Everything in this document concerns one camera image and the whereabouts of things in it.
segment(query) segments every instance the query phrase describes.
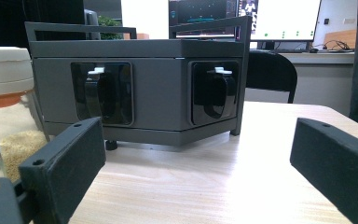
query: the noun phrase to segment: wooden table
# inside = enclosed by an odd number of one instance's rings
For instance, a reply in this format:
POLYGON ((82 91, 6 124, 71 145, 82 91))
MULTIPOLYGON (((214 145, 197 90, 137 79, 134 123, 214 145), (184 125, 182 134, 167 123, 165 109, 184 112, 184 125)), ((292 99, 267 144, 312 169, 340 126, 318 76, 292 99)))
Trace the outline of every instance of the wooden table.
POLYGON ((358 124, 328 107, 245 102, 239 136, 119 143, 71 223, 350 223, 290 164, 298 117, 358 137, 358 124))

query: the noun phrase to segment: chair backrest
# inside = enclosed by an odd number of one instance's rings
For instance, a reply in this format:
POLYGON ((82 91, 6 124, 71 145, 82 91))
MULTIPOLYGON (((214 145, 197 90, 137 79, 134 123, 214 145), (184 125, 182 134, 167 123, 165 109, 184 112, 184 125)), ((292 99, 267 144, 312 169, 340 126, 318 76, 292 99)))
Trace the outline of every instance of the chair backrest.
POLYGON ((288 91, 287 103, 292 104, 295 99, 296 86, 297 71, 287 58, 268 50, 251 49, 249 51, 246 88, 288 91))

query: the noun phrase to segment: white wall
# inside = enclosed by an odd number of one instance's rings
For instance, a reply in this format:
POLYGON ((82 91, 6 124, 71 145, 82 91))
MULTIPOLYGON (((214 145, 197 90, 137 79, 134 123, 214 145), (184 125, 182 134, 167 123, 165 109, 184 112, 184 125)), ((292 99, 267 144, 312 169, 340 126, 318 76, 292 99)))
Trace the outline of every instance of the white wall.
POLYGON ((326 33, 356 29, 357 6, 358 0, 322 0, 313 46, 323 44, 326 33), (324 25, 324 19, 330 22, 324 25), (344 24, 344 19, 354 23, 344 24))
POLYGON ((168 39, 168 0, 122 0, 123 26, 149 34, 150 39, 168 39))

